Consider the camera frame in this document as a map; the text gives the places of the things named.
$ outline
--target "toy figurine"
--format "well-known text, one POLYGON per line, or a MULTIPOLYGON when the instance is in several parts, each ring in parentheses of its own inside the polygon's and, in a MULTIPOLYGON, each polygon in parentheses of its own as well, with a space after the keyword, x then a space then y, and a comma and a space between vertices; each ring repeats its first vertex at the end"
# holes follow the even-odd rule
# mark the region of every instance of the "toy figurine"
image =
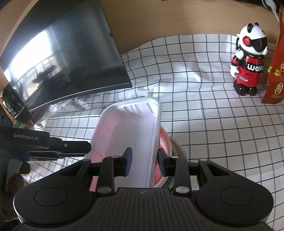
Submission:
POLYGON ((256 22, 254 25, 249 23, 237 36, 238 52, 232 58, 230 70, 236 78, 234 89, 239 95, 255 96, 256 86, 262 78, 264 56, 268 52, 266 35, 256 22))

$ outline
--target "gold emblem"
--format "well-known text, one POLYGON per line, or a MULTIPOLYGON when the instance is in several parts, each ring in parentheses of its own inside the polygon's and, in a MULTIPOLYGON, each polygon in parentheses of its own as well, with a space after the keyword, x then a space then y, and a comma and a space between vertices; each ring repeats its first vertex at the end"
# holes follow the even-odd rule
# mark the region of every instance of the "gold emblem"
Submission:
POLYGON ((282 83, 278 84, 274 91, 275 95, 279 95, 282 89, 283 89, 283 84, 282 83))

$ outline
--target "screw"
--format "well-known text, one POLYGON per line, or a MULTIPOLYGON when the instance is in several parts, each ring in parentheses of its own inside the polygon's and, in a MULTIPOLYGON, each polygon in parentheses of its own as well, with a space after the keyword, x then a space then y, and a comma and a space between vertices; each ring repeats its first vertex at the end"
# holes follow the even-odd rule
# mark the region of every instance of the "screw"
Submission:
POLYGON ((186 186, 179 186, 179 187, 176 188, 176 192, 177 193, 182 193, 182 194, 188 193, 189 192, 189 188, 186 187, 186 186))
POLYGON ((102 187, 98 188, 98 192, 99 193, 103 193, 103 194, 110 193, 111 192, 111 188, 107 187, 107 186, 102 186, 102 187))

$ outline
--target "black visor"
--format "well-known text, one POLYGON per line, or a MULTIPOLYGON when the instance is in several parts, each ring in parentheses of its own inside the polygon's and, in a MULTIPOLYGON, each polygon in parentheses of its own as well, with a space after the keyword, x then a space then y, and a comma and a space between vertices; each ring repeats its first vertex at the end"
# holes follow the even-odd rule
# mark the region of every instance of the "black visor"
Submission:
POLYGON ((251 40, 251 46, 257 52, 262 52, 267 47, 267 39, 266 39, 266 37, 251 40))

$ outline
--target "red package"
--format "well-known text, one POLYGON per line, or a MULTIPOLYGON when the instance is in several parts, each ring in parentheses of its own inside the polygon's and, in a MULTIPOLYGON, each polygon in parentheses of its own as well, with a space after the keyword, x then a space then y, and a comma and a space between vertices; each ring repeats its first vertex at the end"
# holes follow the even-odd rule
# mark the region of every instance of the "red package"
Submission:
POLYGON ((283 6, 280 7, 280 34, 268 68, 267 90, 263 104, 277 104, 284 99, 284 24, 283 6))

